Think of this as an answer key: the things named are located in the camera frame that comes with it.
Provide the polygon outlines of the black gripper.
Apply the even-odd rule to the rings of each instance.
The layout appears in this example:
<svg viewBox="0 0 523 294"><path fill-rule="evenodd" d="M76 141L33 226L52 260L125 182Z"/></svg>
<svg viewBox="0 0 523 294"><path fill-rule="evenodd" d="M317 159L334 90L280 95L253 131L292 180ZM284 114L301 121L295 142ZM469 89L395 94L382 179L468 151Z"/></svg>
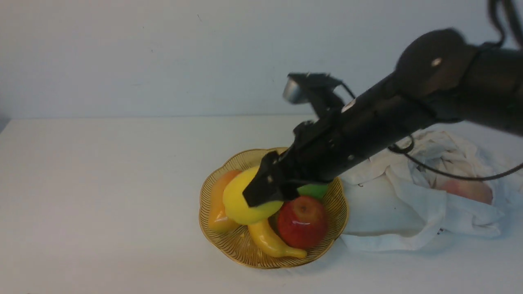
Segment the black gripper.
<svg viewBox="0 0 523 294"><path fill-rule="evenodd" d="M368 160L364 132L368 114L330 110L315 123L295 128L288 151L269 152L243 191L250 208L272 201L291 201L306 183L326 183Z"/></svg>

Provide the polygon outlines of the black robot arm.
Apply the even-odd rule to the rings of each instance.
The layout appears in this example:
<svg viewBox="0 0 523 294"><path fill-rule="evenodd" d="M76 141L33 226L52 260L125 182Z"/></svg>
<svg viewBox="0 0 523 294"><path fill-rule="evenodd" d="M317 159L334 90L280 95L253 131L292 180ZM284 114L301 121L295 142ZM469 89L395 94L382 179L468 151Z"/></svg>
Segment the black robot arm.
<svg viewBox="0 0 523 294"><path fill-rule="evenodd" d="M270 152L243 191L249 207L289 201L306 184L329 183L383 149L437 123L469 121L522 135L522 50L469 45L453 29L428 32L400 56L396 69L344 104L343 82L326 73L290 73L284 98L310 103L316 122L294 128L284 153Z"/></svg>

